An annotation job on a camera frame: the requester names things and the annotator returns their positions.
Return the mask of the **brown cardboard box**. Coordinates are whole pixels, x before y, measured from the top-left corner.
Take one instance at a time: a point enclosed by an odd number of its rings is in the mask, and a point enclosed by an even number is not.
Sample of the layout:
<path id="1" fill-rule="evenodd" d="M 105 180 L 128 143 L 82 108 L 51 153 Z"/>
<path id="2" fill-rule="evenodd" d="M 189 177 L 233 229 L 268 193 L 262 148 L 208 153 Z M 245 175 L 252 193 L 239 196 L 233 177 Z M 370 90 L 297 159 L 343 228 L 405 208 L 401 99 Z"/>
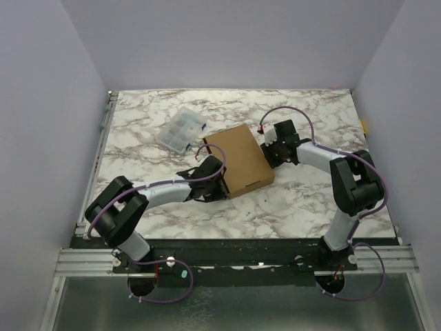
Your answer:
<path id="1" fill-rule="evenodd" d="M 209 151 L 222 159 L 226 156 L 223 183 L 227 197 L 234 199 L 274 182 L 275 173 L 268 164 L 249 126 L 242 124 L 203 138 Z"/>

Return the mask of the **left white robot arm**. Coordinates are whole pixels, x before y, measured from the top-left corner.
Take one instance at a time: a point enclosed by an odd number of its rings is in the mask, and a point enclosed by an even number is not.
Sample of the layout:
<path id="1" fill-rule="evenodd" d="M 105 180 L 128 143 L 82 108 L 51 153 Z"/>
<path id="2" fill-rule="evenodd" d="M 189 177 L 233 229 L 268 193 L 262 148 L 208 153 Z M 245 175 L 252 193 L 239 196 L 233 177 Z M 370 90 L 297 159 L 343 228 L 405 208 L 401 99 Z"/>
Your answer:
<path id="1" fill-rule="evenodd" d="M 212 202 L 226 197 L 225 163 L 210 154 L 198 166 L 177 172 L 171 179 L 136 186 L 118 176 L 85 210 L 84 217 L 105 244 L 128 256 L 137 272 L 152 264 L 151 246 L 136 231 L 144 212 L 169 203 Z"/>

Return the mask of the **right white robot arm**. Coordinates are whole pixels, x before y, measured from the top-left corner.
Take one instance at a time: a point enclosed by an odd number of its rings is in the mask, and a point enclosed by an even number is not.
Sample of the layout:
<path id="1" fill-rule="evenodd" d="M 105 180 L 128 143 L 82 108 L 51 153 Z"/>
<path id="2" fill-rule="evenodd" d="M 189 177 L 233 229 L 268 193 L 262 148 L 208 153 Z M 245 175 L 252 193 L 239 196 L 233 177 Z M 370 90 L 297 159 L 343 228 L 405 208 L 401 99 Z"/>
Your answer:
<path id="1" fill-rule="evenodd" d="M 301 139 L 291 120 L 279 122 L 271 129 L 260 126 L 258 134 L 264 136 L 260 148 L 271 168 L 284 163 L 303 164 L 330 175 L 337 210 L 330 228 L 320 239 L 316 260 L 321 268 L 333 269 L 348 251 L 361 216 L 387 197 L 370 154 L 366 150 L 339 152 L 313 138 Z"/>

